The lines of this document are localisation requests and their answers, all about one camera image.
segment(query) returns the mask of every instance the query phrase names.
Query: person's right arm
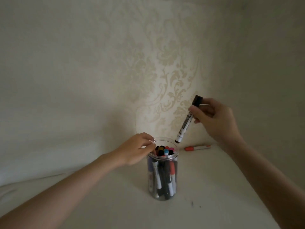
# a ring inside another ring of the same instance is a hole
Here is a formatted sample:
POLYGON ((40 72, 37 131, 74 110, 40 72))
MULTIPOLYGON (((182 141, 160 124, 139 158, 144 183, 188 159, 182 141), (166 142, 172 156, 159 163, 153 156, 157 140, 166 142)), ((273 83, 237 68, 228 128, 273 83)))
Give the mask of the person's right arm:
POLYGON ((305 228, 305 192, 267 159, 248 146, 239 133, 232 110, 214 99, 191 106, 195 123, 233 159, 282 229, 305 228))

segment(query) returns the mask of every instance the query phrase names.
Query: blue marker cap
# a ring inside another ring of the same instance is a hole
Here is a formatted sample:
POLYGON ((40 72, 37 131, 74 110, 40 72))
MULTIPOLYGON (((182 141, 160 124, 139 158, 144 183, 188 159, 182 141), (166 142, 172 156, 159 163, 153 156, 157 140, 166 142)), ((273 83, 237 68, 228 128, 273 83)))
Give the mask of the blue marker cap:
POLYGON ((148 171, 153 172, 153 160, 151 157, 147 159, 148 171))

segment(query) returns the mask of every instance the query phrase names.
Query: jar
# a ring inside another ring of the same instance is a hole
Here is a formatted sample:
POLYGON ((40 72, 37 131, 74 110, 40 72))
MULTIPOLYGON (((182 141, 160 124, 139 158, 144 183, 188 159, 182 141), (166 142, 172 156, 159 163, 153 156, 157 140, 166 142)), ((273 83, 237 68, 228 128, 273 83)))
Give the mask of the jar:
POLYGON ((175 141, 170 138, 159 137, 153 142, 156 144, 156 151, 159 154, 156 155, 151 152, 147 155, 148 190, 155 199, 161 201, 169 200, 177 191, 179 150, 175 141))

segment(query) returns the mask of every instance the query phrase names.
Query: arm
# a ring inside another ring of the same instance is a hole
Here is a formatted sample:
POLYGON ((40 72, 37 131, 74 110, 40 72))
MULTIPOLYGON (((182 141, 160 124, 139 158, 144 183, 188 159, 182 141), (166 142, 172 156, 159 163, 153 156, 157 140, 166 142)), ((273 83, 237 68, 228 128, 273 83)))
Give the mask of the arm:
POLYGON ((132 165, 155 149, 146 134, 136 134, 116 150, 46 189, 0 218, 1 229, 57 228, 97 182, 113 169, 132 165))
POLYGON ((214 99, 203 104, 189 109, 195 123, 201 122, 233 159, 279 226, 305 228, 305 192, 245 143, 230 108, 214 99))

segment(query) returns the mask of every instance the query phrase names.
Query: person's left arm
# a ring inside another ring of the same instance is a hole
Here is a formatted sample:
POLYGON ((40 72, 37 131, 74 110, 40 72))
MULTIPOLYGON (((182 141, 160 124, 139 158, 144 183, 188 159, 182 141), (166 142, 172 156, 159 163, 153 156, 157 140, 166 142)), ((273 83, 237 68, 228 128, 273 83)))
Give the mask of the person's left arm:
POLYGON ((103 154, 0 218, 1 229, 54 229, 60 226, 86 194, 107 173, 132 165, 155 149, 153 137, 136 134, 116 150, 103 154))

